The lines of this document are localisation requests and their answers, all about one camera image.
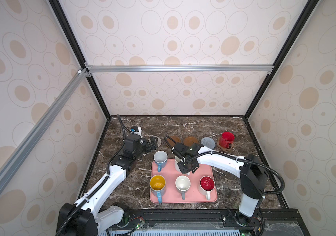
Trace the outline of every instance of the mug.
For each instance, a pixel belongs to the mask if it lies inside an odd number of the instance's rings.
[[[174,168],[181,173],[179,165],[177,163],[182,162],[182,160],[180,158],[178,158],[177,156],[174,157]]]
[[[231,132],[223,132],[219,139],[219,145],[223,148],[230,149],[234,140],[235,135],[233,135]]]
[[[154,155],[154,161],[157,164],[157,172],[160,172],[167,164],[168,155],[165,151],[157,151]]]
[[[159,203],[162,203],[162,196],[165,194],[165,178],[157,174],[150,179],[150,188],[153,195],[157,196]]]
[[[210,192],[215,188],[215,182],[210,176],[204,176],[200,179],[198,183],[198,191],[205,195],[206,199],[210,201]]]
[[[190,179],[185,175],[181,175],[177,177],[175,184],[177,191],[181,193],[182,200],[185,200],[185,193],[190,188]]]

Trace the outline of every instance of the mug handle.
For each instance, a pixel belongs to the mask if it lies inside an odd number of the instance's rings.
[[[159,203],[162,203],[162,195],[161,195],[160,191],[157,192],[157,201],[158,201]]]

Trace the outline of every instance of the tray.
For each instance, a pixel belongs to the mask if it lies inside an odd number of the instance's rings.
[[[165,194],[162,196],[163,203],[214,202],[218,199],[216,186],[214,187],[214,190],[211,192],[210,201],[207,201],[206,197],[198,191],[198,183],[202,177],[210,176],[211,178],[214,178],[211,166],[199,164],[199,168],[196,170],[196,172],[194,174],[191,172],[190,175],[187,176],[190,179],[190,188],[185,193],[185,200],[182,200],[181,193],[179,193],[176,189],[175,181],[177,177],[183,174],[175,169],[174,163],[175,163],[174,159],[168,159],[167,165],[164,168],[162,168],[161,172],[157,172],[156,163],[155,162],[152,163],[151,176],[159,174],[163,176],[166,181],[165,187],[167,188],[167,190]],[[159,203],[157,201],[157,197],[153,195],[151,191],[150,191],[150,200],[153,203]]]

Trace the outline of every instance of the marble surface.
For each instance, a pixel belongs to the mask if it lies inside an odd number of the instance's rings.
[[[165,151],[168,158],[174,158],[170,149],[165,145],[163,137],[178,136],[181,141],[187,136],[194,136],[198,140],[211,137],[217,142],[224,131],[235,135],[234,147],[227,151],[233,155],[246,156],[251,153],[257,155],[252,139],[239,117],[167,117],[167,116],[123,116],[123,124],[129,129],[131,126],[141,126],[143,137],[156,136],[161,138],[162,144],[156,151]],[[112,118],[108,131],[97,157],[95,167],[89,180],[89,190],[105,173],[105,165],[121,146],[122,132],[117,118]],[[137,162],[131,174],[112,192],[102,209],[107,209],[114,202],[121,202],[131,209],[236,209],[241,199],[240,179],[223,170],[213,167],[215,186],[218,200],[210,203],[180,203],[154,204],[150,201],[149,181],[151,178],[152,153],[145,154]],[[273,189],[268,181],[265,190]],[[262,202],[262,208],[281,208],[275,195],[267,195]]]

